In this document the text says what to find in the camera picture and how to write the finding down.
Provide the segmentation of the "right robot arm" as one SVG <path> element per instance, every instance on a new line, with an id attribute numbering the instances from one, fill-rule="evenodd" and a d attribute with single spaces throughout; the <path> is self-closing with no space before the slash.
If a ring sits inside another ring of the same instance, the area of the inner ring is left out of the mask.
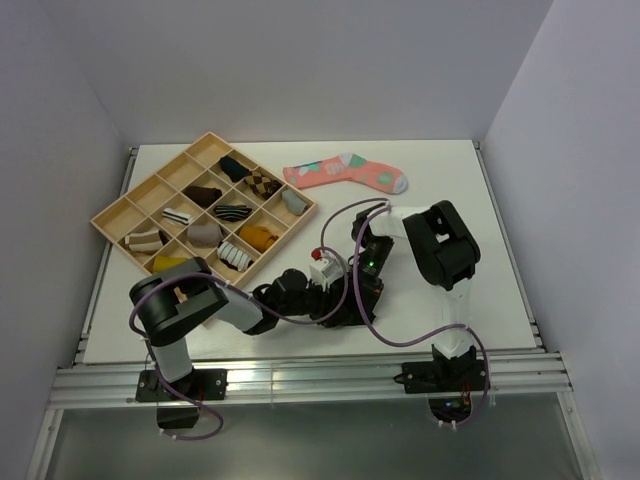
<path id="1" fill-rule="evenodd" d="M 371 323 L 361 298 L 360 277 L 377 271 L 376 261 L 360 260 L 360 248 L 375 240 L 401 238 L 408 241 L 419 273 L 428 284 L 444 292 L 438 327 L 416 339 L 394 342 Z M 481 259 L 478 243 L 449 200 L 429 208 L 393 207 L 388 201 L 359 212 L 352 225 L 356 244 L 353 257 L 355 301 L 364 324 L 382 343 L 405 348 L 429 340 L 437 362 L 435 383 L 452 390 L 468 374 L 464 362 L 475 362 L 484 346 L 470 323 L 469 292 L 476 265 Z"/>

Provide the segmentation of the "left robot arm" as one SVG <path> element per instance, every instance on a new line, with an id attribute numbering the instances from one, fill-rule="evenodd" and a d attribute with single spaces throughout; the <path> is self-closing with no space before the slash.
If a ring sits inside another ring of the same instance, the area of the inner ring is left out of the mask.
<path id="1" fill-rule="evenodd" d="M 296 269 L 251 293 L 213 274 L 201 257 L 151 275 L 131 287 L 133 316 L 159 368 L 159 388 L 172 399 L 183 399 L 195 386 L 186 335 L 205 321 L 221 320 L 246 335 L 266 333 L 284 319 L 306 317 L 325 328 L 353 326 L 350 278 L 337 272 L 328 287 Z"/>

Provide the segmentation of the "mustard yellow sock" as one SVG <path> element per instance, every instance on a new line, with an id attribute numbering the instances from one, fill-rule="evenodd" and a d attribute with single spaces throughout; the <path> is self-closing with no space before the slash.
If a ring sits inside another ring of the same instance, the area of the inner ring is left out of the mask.
<path id="1" fill-rule="evenodd" d="M 161 273 L 176 267 L 184 262 L 188 261 L 187 257 L 171 257 L 165 255 L 158 255 L 154 258 L 151 265 L 151 272 L 153 274 Z"/>

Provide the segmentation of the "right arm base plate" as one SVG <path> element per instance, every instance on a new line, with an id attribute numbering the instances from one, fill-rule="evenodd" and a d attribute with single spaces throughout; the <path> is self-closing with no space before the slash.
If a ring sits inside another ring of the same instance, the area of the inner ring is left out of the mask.
<path id="1" fill-rule="evenodd" d="M 393 377 L 406 394 L 462 393 L 467 387 L 482 393 L 487 379 L 482 360 L 435 359 L 405 362 Z"/>

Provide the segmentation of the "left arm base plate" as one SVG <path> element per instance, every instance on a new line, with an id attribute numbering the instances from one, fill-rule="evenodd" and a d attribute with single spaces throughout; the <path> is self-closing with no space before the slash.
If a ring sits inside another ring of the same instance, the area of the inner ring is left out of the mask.
<path id="1" fill-rule="evenodd" d="M 225 369 L 194 369 L 187 376 L 171 383 L 174 390 L 195 400 L 223 400 L 226 395 Z M 180 397 L 169 392 L 160 382 L 155 370 L 140 373 L 135 401 L 139 403 L 177 401 Z"/>

